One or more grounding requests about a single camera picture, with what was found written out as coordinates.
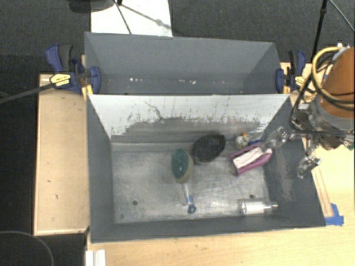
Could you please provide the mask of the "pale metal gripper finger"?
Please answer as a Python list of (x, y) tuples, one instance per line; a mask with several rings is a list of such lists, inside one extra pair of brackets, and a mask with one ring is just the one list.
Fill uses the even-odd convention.
[(266, 141), (264, 142), (262, 149), (279, 149), (291, 138), (291, 133), (286, 131), (283, 126), (278, 127), (276, 130), (271, 132)]
[(300, 160), (297, 166), (297, 176), (299, 178), (305, 178), (315, 167), (321, 164), (322, 159), (315, 154), (317, 148), (318, 146), (311, 146)]

